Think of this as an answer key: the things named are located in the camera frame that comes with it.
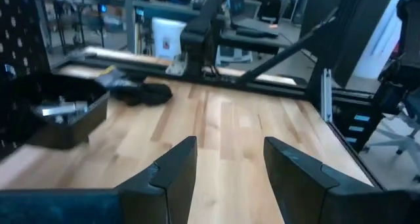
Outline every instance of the wood grain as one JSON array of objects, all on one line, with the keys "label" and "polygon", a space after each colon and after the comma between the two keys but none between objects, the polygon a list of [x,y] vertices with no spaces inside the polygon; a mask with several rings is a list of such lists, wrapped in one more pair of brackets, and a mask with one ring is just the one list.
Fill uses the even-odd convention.
[{"label": "wood grain", "polygon": [[[63,74],[98,72],[73,66]],[[110,99],[89,145],[68,152],[23,146],[0,165],[0,189],[114,187],[189,135],[199,145],[189,223],[283,223],[266,174],[265,136],[370,184],[308,102],[147,80],[166,83],[174,97],[155,107]]]}]

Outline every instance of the white bucket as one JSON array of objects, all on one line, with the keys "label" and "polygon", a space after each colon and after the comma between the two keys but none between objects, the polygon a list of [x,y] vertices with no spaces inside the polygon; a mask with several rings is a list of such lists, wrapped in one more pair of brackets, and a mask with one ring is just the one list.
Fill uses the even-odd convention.
[{"label": "white bucket", "polygon": [[152,19],[154,56],[173,60],[181,54],[180,35],[186,23],[162,18]]}]

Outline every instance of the blue label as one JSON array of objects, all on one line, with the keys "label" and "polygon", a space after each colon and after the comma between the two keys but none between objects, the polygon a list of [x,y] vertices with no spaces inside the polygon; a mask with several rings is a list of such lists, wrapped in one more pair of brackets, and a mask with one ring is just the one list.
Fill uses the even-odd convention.
[{"label": "blue label", "polygon": [[369,116],[361,116],[361,115],[356,115],[354,117],[355,120],[360,120],[362,122],[368,122],[370,120]]},{"label": "blue label", "polygon": [[357,141],[356,138],[350,138],[350,137],[346,137],[346,141],[349,143],[355,143]]},{"label": "blue label", "polygon": [[356,131],[356,132],[363,132],[364,129],[365,128],[363,127],[353,126],[353,125],[348,128],[349,131]]}]

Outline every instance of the person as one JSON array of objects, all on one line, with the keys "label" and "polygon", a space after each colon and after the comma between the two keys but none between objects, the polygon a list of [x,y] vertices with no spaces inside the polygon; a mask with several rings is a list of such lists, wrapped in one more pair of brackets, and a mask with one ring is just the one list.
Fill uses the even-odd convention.
[{"label": "person", "polygon": [[257,17],[260,21],[272,24],[273,28],[277,27],[280,19],[280,8],[282,0],[259,0],[261,2]]}]

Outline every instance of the metal parts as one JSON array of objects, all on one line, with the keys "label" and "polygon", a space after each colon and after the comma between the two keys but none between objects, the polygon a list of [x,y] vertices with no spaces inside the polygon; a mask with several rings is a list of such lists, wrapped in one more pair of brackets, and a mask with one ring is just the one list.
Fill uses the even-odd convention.
[{"label": "metal parts", "polygon": [[175,57],[174,61],[166,68],[166,74],[172,76],[184,75],[186,69],[186,54],[181,54]]},{"label": "metal parts", "polygon": [[321,117],[325,122],[333,122],[331,69],[324,69],[321,76]]},{"label": "metal parts", "polygon": [[88,104],[85,101],[63,102],[59,105],[41,105],[34,108],[34,112],[42,116],[57,116],[75,112],[87,112]]}]

